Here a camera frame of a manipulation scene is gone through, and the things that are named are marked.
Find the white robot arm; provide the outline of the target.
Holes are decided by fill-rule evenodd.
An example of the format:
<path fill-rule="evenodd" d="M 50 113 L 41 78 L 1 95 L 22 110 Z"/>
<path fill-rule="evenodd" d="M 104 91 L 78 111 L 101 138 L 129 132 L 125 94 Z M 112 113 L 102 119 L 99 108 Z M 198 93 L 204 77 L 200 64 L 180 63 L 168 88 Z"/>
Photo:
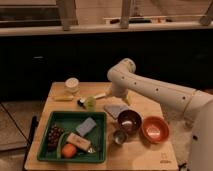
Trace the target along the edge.
<path fill-rule="evenodd" d="M 183 113 L 193 126 L 187 171 L 213 171 L 213 95 L 194 88 L 135 74 L 133 60 L 125 58 L 108 70 L 109 95 L 126 98 L 132 90 Z"/>

